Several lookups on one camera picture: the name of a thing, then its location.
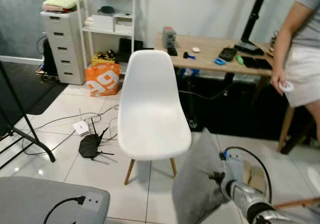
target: black router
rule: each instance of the black router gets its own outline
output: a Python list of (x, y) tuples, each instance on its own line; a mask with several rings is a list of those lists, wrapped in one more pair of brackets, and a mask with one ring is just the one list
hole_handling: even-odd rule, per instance
[(79, 153), (81, 154), (81, 156), (83, 158), (91, 158), (91, 160), (93, 160), (94, 158), (96, 158), (100, 154), (114, 155), (112, 153), (106, 153), (106, 152), (103, 152), (103, 151), (98, 151), (98, 147), (100, 146), (102, 137), (104, 136), (105, 132), (109, 129), (109, 127), (107, 127), (102, 132), (102, 134), (99, 136), (97, 134), (97, 132), (96, 132), (96, 128), (95, 128), (95, 125), (94, 125), (94, 122), (93, 122), (92, 118), (91, 118), (91, 122), (92, 122), (92, 125), (93, 125), (94, 134), (87, 135), (80, 142)]

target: woman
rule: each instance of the woman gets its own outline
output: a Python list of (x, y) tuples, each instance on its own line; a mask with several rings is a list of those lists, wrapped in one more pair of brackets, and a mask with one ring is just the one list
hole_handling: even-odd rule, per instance
[(271, 83), (281, 95), (286, 80), (294, 86), (285, 94), (290, 106), (308, 109), (320, 143), (320, 0), (296, 0), (277, 36)]

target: gray wall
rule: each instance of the gray wall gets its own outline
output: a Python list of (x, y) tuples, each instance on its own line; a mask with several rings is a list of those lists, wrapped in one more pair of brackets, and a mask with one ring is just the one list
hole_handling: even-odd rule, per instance
[(44, 1), (0, 0), (0, 55), (41, 58), (36, 42), (44, 31), (40, 16)]

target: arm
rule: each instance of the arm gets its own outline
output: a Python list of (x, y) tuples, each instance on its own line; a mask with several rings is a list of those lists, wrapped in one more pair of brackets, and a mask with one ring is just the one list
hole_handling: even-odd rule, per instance
[(284, 85), (286, 81), (284, 62), (291, 45), (292, 37), (306, 22), (312, 12), (313, 10), (311, 8), (296, 1), (276, 38), (271, 83), (280, 95), (282, 95), (283, 92), (279, 88), (279, 82)]

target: gray shirt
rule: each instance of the gray shirt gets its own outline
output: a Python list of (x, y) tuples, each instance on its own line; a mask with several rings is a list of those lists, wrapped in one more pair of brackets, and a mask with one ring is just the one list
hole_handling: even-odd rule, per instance
[(296, 0), (311, 8), (313, 13), (295, 34), (292, 43), (305, 47), (320, 48), (320, 0)]

